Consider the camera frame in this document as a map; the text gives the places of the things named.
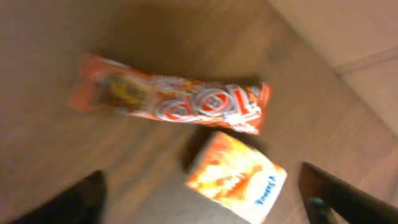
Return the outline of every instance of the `dark object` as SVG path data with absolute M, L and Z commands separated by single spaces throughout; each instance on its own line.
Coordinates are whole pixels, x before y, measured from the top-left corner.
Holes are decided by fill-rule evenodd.
M 104 176 L 102 172 L 96 171 L 45 205 L 11 223 L 99 223 L 105 195 L 106 184 Z
M 298 180 L 311 224 L 337 223 L 331 208 L 349 223 L 398 223 L 398 209 L 339 178 L 303 163 Z

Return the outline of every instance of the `small box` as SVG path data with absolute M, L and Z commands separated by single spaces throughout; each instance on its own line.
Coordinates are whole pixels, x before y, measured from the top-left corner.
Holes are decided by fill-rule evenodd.
M 262 223 L 287 177 L 265 155 L 216 132 L 191 168 L 187 185 L 249 221 Z

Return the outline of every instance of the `wooden surface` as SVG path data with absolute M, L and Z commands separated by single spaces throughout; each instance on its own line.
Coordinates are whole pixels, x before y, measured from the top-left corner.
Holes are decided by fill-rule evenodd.
M 269 2 L 329 65 L 339 70 L 398 47 L 398 1 Z
M 198 126 L 66 106 L 88 51 L 184 77 L 268 80 L 259 139 L 288 179 L 266 223 L 308 222 L 302 161 L 395 203 L 397 139 L 265 1 L 3 0 L 0 10 L 1 222 L 101 169 L 104 223 L 244 223 L 183 185 Z
M 398 136 L 397 58 L 342 75 L 350 86 Z

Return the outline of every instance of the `red text on wrapper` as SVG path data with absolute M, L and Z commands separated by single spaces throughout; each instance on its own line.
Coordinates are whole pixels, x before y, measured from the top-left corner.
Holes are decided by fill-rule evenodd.
M 238 85 L 227 85 L 227 91 L 210 88 L 197 94 L 195 99 L 183 93 L 181 100 L 169 100 L 159 105 L 156 115 L 159 119 L 174 122 L 189 122 L 200 116 L 223 116 L 232 126 L 258 119 L 261 109 L 250 103 L 246 92 Z

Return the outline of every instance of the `snack wrapper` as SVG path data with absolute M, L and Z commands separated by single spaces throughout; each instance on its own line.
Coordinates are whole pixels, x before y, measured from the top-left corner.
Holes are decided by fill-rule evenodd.
M 262 223 L 286 171 L 231 136 L 217 132 L 194 162 L 187 185 L 250 223 Z
M 149 119 L 219 126 L 258 135 L 269 95 L 265 82 L 243 86 L 187 80 L 88 55 L 72 106 L 82 111 L 108 108 Z

